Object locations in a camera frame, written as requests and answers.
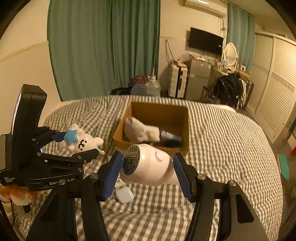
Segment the white plush star toy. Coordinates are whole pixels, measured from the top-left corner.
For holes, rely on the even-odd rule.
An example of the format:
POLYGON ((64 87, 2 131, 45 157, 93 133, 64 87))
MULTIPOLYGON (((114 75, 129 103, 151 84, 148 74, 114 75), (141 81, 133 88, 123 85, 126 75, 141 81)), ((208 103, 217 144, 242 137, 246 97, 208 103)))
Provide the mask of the white plush star toy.
POLYGON ((100 137, 92 137, 79 127, 76 123, 73 123, 63 137, 61 146, 71 154, 77 154, 88 150, 96 149, 100 156, 105 154, 104 150, 99 149, 102 146, 104 140, 100 137))

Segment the light blue small case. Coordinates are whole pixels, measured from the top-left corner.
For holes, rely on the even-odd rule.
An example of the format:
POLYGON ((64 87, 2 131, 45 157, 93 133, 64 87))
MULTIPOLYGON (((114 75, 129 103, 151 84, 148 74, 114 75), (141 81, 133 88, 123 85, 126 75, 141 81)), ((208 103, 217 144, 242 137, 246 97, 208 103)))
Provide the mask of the light blue small case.
POLYGON ((134 199, 133 192, 127 186, 123 186, 121 188, 116 189, 115 190, 115 195, 116 195, 117 200, 121 204, 130 203, 134 199))

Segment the white mesh bag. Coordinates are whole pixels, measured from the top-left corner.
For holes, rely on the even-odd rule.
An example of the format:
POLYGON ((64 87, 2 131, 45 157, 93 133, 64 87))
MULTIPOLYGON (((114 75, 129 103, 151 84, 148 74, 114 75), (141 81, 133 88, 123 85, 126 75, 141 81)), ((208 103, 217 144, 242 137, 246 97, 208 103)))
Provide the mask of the white mesh bag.
POLYGON ((157 126, 145 125, 134 117, 125 120, 123 129, 126 137, 136 144, 160 142, 160 131, 157 126))

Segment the white hair dryer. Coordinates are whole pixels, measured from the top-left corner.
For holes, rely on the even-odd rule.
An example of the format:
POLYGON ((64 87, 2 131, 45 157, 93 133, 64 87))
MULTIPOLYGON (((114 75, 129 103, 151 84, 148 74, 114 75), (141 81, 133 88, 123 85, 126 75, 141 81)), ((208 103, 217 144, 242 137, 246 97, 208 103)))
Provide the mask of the white hair dryer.
POLYGON ((127 149, 120 178, 126 184, 179 185, 170 155, 148 144, 134 144, 127 149))

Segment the blue tissue pack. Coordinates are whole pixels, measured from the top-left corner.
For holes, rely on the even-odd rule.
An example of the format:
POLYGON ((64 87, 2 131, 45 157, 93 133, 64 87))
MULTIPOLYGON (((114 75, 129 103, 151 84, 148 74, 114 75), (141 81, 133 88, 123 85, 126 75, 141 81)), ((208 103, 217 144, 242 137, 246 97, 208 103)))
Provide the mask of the blue tissue pack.
POLYGON ((165 146, 181 146, 182 138, 174 135, 173 133, 162 130, 160 132, 160 142, 165 146))

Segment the green topped stool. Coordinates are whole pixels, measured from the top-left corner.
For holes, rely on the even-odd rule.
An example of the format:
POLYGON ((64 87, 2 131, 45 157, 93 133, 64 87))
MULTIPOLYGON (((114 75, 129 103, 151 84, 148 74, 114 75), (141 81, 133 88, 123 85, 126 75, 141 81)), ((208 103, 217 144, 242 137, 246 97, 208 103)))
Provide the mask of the green topped stool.
POLYGON ((287 163, 287 159, 284 154, 278 154, 278 161, 280 164, 280 172, 285 180, 290 178, 290 171, 287 163))

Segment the grey checkered bed quilt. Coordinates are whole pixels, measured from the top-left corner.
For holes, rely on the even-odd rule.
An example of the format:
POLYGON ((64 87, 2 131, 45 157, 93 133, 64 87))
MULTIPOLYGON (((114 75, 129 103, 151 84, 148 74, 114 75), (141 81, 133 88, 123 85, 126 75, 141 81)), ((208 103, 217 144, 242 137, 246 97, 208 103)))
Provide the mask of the grey checkered bed quilt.
MULTIPOLYGON (((85 165, 99 170, 114 153, 115 129, 132 102, 183 105, 189 110, 189 150, 185 160, 213 181, 235 180, 252 204, 269 240, 277 240, 282 219, 280 171, 262 128, 234 110, 200 102, 148 96, 92 97, 62 106, 44 124, 65 131, 73 123, 104 140, 105 155, 85 165)), ((194 206, 176 185, 131 184, 134 200, 101 204, 111 240, 183 240, 194 206)))

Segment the large green curtain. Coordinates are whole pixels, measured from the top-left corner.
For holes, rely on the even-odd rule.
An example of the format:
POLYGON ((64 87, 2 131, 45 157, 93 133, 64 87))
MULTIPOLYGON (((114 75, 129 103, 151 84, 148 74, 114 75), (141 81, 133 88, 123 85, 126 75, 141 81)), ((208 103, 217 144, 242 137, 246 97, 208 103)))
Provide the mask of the large green curtain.
POLYGON ((50 1, 47 39, 63 101, 158 73, 160 1, 50 1))

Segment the brown patterned basket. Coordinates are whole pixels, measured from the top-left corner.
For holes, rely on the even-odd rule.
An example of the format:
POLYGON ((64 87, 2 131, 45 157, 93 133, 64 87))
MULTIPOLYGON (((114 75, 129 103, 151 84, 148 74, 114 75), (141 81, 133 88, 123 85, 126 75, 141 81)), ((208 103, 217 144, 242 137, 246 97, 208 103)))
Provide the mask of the brown patterned basket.
POLYGON ((132 82, 136 84, 146 84, 149 81, 149 78, 145 75, 137 75, 133 78, 132 82))

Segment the open cardboard box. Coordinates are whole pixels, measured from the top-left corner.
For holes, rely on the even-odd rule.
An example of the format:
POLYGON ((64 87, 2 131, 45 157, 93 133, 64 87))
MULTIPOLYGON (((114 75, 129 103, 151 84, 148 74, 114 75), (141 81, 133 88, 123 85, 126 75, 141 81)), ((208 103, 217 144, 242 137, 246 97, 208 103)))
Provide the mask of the open cardboard box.
POLYGON ((185 156, 189 149, 189 112, 185 106, 168 105, 159 103, 131 102, 127 107, 124 116, 121 118, 116 131, 113 135, 116 148, 126 153, 126 150, 133 144, 124 133, 125 120, 134 117, 145 125, 157 126, 159 131, 165 130, 182 138, 181 146, 165 146, 159 143, 141 143, 149 144, 158 148, 171 157, 175 153, 181 153, 185 156))

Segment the grey mini fridge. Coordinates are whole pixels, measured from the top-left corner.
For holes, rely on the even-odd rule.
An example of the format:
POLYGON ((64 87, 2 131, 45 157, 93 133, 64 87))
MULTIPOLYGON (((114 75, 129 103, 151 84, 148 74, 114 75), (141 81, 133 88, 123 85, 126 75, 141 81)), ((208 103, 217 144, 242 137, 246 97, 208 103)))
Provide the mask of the grey mini fridge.
POLYGON ((185 99, 199 101, 203 86, 208 84, 211 64, 207 61, 191 59, 188 63, 185 99))

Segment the white oval vanity mirror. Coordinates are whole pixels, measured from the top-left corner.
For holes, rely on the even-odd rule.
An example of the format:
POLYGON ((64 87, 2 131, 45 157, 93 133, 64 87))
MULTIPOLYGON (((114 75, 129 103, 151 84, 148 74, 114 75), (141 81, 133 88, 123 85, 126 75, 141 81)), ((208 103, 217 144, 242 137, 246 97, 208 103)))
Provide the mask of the white oval vanity mirror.
POLYGON ((239 55, 235 45, 232 42, 227 43, 222 51, 220 61, 222 68, 225 70, 235 71, 238 58, 239 55))

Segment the small green curtain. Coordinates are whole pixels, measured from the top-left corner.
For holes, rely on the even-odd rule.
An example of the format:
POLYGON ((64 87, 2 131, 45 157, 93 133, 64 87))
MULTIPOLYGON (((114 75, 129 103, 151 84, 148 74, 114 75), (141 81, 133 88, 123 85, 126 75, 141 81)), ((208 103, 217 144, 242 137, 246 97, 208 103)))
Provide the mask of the small green curtain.
POLYGON ((253 64, 255 45, 254 16, 240 7, 228 4, 227 43, 232 42, 238 52, 238 64, 245 63, 246 71, 250 72, 253 64))

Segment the white air conditioner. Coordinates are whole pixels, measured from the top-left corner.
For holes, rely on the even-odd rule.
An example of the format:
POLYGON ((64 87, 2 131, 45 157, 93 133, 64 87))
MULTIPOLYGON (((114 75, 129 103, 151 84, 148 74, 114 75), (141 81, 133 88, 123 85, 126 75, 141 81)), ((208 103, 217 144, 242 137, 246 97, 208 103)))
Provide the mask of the white air conditioner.
POLYGON ((224 18, 227 15, 227 8, 212 1, 184 0, 184 6, 197 9, 206 13, 224 18))

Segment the black wall television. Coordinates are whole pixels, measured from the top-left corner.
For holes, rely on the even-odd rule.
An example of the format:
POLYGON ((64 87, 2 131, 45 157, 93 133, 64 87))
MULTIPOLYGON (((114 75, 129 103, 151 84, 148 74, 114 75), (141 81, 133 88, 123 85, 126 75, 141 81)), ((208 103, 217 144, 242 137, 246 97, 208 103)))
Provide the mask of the black wall television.
POLYGON ((189 48, 194 48, 202 50, 204 52, 221 55, 222 47, 222 37, 196 28, 190 29, 189 48))

